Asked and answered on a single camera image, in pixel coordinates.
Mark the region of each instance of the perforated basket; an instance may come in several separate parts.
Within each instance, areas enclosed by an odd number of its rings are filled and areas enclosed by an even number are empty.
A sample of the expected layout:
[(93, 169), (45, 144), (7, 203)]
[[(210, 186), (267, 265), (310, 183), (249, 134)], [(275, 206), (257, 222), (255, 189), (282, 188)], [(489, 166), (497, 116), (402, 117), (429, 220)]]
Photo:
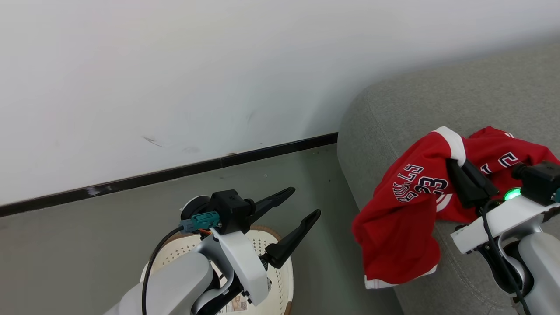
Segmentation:
[[(253, 225), (251, 230), (245, 234), (249, 240), (253, 241), (253, 247), (257, 255), (264, 254), (264, 248), (271, 243), (278, 242), (281, 237), (273, 230), (260, 225)], [(188, 253), (200, 243), (200, 236), (196, 234), (175, 234), (171, 237), (161, 251), (158, 253), (151, 270), (151, 274), (165, 267), (182, 254)], [(140, 281), (143, 281), (146, 273), (145, 265)], [(212, 267), (221, 276), (220, 271), (212, 263)], [(268, 297), (258, 306), (247, 303), (247, 298), (241, 295), (236, 296), (232, 302), (224, 307), (218, 314), (228, 315), (289, 315), (292, 308), (293, 298), (293, 271), (291, 258), (286, 261), (284, 266), (276, 269), (268, 267), (267, 276), (272, 282), (272, 287)], [(226, 283), (226, 279), (221, 280), (221, 284)]]

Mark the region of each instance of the gray sofa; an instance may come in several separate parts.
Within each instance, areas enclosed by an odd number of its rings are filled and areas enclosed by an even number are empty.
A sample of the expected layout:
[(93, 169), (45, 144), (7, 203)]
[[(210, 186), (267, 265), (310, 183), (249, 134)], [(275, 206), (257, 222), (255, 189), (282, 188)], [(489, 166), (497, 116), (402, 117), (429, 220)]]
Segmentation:
[[(417, 72), (368, 87), (344, 116), (338, 158), (360, 208), (417, 139), (447, 126), (463, 136), (493, 126), (560, 156), (560, 44)], [(404, 314), (516, 314), (477, 253), (461, 255), (437, 222), (437, 271), (394, 291)], [(560, 238), (560, 219), (544, 230)]]

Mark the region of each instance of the green led indicator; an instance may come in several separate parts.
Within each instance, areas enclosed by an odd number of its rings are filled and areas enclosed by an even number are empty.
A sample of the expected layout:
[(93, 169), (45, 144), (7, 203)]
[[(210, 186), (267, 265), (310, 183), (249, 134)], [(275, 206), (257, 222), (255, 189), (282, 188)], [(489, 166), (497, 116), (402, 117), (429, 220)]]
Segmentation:
[(520, 194), (521, 194), (521, 188), (514, 188), (507, 191), (503, 198), (505, 200), (510, 200), (514, 197), (519, 196)]

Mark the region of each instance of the gray floor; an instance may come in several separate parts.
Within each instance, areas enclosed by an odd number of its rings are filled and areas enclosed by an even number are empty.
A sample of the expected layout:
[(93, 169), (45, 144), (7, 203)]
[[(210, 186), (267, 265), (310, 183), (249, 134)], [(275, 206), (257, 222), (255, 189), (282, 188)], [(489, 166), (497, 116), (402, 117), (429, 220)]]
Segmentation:
[(296, 152), (0, 219), (1, 315), (99, 315), (138, 281), (154, 246), (193, 196), (236, 189), (258, 200), (296, 193), (258, 224), (282, 235), (323, 215), (293, 254), (293, 315), (402, 314), (391, 289), (366, 291), (358, 213), (336, 146)]

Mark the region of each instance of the robotic arm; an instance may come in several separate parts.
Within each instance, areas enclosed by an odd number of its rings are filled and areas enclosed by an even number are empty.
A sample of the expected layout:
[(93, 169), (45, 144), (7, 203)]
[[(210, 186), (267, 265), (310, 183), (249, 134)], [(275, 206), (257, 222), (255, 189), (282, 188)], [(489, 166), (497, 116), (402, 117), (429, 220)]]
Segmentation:
[[(242, 199), (235, 190), (192, 199), (181, 212), (179, 228), (156, 247), (144, 281), (128, 291), (105, 315), (214, 315), (240, 293), (247, 296), (249, 303), (259, 305), (270, 291), (268, 266), (284, 265), (321, 211), (317, 209), (305, 217), (298, 228), (278, 243), (267, 246), (262, 256), (257, 256), (245, 233), (251, 224), (294, 191), (295, 188), (289, 187), (258, 202)], [(212, 234), (201, 234), (202, 241), (193, 251), (148, 277), (157, 252), (169, 237), (177, 231), (191, 233), (199, 229), (209, 229)], [(227, 279), (224, 286), (220, 285), (210, 261)]]
[(560, 212), (560, 165), (518, 164), (522, 187), (505, 201), (491, 199), (498, 189), (471, 163), (449, 160), (447, 171), (463, 207), (479, 215), (451, 235), (459, 251), (484, 257), (519, 314), (560, 314), (560, 241), (540, 227)]

